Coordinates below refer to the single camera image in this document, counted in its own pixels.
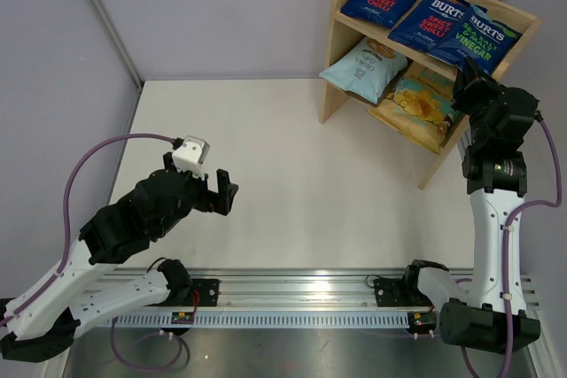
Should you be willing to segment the blue sea salt vinegar bag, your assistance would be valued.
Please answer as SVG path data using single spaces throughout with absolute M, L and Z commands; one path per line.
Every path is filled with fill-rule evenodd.
M 428 55 L 463 72 L 471 59 L 485 73 L 492 73 L 521 36 L 471 4 L 462 19 Z

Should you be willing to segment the tan salt vinegar chips bag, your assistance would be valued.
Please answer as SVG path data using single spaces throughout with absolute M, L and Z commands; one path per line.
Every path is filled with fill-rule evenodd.
M 440 154 L 462 114 L 453 109 L 454 81 L 416 62 L 369 114 L 434 154 Z

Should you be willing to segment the light blue cassava chips bag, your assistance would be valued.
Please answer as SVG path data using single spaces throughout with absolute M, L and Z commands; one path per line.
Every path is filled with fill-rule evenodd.
M 319 76 L 334 86 L 377 104 L 389 83 L 408 66 L 408 59 L 375 39 L 364 37 Z

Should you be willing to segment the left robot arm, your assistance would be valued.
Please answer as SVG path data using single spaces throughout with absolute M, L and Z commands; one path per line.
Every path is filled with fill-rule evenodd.
M 190 298 L 190 274 L 180 260 L 170 258 L 119 287 L 85 292 L 92 282 L 149 249 L 191 211 L 230 213 L 238 186 L 227 171 L 217 170 L 218 189 L 212 191 L 206 178 L 176 171 L 170 155 L 164 163 L 83 226 L 63 271 L 28 308 L 16 311 L 28 295 L 4 300 L 1 315 L 12 317 L 1 340 L 4 359 L 40 363 L 115 317 L 147 305 L 182 305 Z

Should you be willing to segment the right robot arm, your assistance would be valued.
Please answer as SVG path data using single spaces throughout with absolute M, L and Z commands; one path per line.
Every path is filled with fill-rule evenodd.
M 407 301 L 427 299 L 437 309 L 444 343 L 502 354 L 540 337 L 539 322 L 526 313 L 519 254 L 528 187 L 519 148 L 538 103 L 527 91 L 500 84 L 472 59 L 457 74 L 453 108 L 470 124 L 462 174 L 475 232 L 471 285 L 463 289 L 446 266 L 425 260 L 413 261 L 401 284 Z

